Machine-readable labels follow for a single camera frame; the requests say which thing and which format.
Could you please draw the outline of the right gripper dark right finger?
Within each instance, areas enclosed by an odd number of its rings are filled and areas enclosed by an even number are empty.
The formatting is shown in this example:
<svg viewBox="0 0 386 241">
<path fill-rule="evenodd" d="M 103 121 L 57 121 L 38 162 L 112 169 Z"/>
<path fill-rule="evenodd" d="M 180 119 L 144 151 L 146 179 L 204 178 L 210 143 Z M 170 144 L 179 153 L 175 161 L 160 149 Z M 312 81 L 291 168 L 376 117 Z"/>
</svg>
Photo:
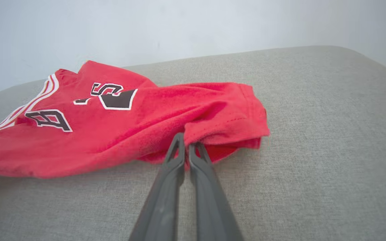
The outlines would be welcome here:
<svg viewBox="0 0 386 241">
<path fill-rule="evenodd" d="M 196 191 L 197 240 L 242 241 L 244 237 L 204 144 L 189 145 L 189 164 Z"/>
</svg>

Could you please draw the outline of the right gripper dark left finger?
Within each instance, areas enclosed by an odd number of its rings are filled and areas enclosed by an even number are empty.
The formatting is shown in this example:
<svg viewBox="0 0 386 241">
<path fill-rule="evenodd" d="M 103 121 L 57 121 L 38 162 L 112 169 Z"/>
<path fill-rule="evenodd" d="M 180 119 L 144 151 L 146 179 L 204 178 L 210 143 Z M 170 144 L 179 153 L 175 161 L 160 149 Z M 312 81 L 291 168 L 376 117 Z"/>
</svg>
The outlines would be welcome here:
<svg viewBox="0 0 386 241">
<path fill-rule="evenodd" d="M 176 241 L 184 163 L 184 135 L 177 133 L 130 234 L 131 241 Z"/>
</svg>

